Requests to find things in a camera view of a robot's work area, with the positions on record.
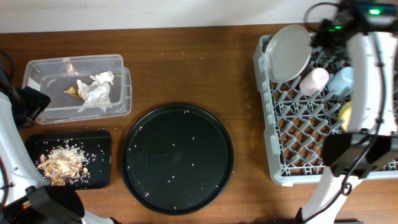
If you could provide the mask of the gold snack wrapper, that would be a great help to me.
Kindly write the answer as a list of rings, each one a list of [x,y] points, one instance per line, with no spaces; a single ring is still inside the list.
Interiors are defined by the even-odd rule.
[[[83,98],[80,96],[78,92],[77,86],[71,86],[69,89],[65,90],[64,93],[83,101]]]

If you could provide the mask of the blue cup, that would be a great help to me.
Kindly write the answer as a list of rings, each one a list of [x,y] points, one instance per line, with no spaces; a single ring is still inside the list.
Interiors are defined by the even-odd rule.
[[[344,67],[334,74],[333,78],[328,82],[327,88],[329,91],[335,91],[335,95],[342,96],[352,89],[353,80],[353,68]]]

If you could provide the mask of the grey plate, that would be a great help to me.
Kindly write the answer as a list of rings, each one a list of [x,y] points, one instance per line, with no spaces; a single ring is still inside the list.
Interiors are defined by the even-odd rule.
[[[310,41],[309,33],[300,25],[290,25],[278,31],[263,53],[268,78],[283,83],[298,76],[310,59]]]

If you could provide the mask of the pink cup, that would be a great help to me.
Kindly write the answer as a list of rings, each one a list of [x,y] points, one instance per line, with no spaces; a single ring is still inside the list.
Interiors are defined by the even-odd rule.
[[[314,68],[300,82],[299,88],[306,96],[312,96],[316,91],[324,89],[328,83],[329,73],[324,68]]]

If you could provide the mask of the white napkin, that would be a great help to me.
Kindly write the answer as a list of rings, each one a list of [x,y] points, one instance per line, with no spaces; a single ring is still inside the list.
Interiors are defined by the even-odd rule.
[[[78,112],[82,112],[86,108],[97,107],[105,112],[109,108],[109,93],[111,85],[113,85],[114,75],[112,71],[102,72],[100,74],[90,76],[93,80],[92,84],[87,85],[81,80],[77,80],[78,95],[83,99],[83,108]]]

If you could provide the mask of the peanut shells and rice scraps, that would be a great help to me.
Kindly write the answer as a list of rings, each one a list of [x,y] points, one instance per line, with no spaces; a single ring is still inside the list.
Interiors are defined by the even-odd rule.
[[[96,156],[85,152],[81,142],[70,144],[67,139],[63,143],[40,153],[34,162],[36,169],[50,185],[88,183],[91,177],[88,165]]]

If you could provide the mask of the yellow bowl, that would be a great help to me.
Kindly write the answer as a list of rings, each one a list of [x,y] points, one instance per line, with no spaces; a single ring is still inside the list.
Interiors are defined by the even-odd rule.
[[[349,101],[340,108],[340,111],[338,113],[338,119],[340,121],[343,121],[341,128],[343,129],[344,132],[348,131],[352,109],[353,109],[353,102]]]

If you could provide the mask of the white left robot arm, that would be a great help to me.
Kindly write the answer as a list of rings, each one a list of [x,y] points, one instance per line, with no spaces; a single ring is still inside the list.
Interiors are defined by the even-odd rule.
[[[34,126],[50,98],[31,88],[11,84],[15,65],[1,67],[1,223],[116,224],[86,211],[74,189],[49,185],[38,172],[18,132]]]

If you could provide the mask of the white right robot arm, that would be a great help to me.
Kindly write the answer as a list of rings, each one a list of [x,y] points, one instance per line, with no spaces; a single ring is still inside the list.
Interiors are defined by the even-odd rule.
[[[372,171],[397,157],[394,65],[397,5],[340,1],[333,19],[324,19],[311,45],[330,52],[345,49],[353,68],[348,130],[323,142],[325,168],[296,223],[333,223],[352,190]]]

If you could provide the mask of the clear plastic waste bin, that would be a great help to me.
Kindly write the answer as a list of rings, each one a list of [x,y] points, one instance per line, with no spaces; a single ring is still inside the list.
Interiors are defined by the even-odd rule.
[[[114,75],[106,103],[85,105],[83,99],[67,93],[77,86],[78,80],[90,86],[95,75],[103,72]],[[33,60],[27,64],[22,86],[29,86],[51,100],[36,118],[39,124],[125,116],[132,110],[131,77],[118,54]]]

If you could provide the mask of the grey dishwasher rack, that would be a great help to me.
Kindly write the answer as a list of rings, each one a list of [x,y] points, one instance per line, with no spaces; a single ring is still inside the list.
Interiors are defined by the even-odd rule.
[[[340,95],[327,88],[304,95],[301,76],[276,83],[269,79],[262,57],[271,35],[263,35],[252,57],[257,90],[264,113],[267,160],[271,180],[284,187],[320,180],[324,163],[322,144],[329,134],[343,132],[340,108],[351,100],[351,90]]]

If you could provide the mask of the black rectangular tray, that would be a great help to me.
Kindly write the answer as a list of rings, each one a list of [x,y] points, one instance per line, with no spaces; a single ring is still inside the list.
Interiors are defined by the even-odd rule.
[[[110,181],[111,170],[111,135],[108,131],[86,131],[77,133],[57,133],[57,134],[36,134],[27,138],[25,147],[30,158],[35,162],[39,154],[45,149],[50,149],[56,145],[64,145],[64,141],[69,139],[70,144],[81,142],[83,150],[94,154],[96,157],[91,159],[88,169],[91,177],[88,183],[79,181],[77,185],[67,184],[75,190],[100,189],[107,187]]]

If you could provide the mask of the round black serving tray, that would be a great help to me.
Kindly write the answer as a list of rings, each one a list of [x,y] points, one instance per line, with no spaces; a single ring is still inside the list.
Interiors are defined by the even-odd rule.
[[[233,164],[233,145],[222,122],[186,103],[148,112],[121,149],[121,176],[130,194],[166,215],[209,205],[226,187]]]

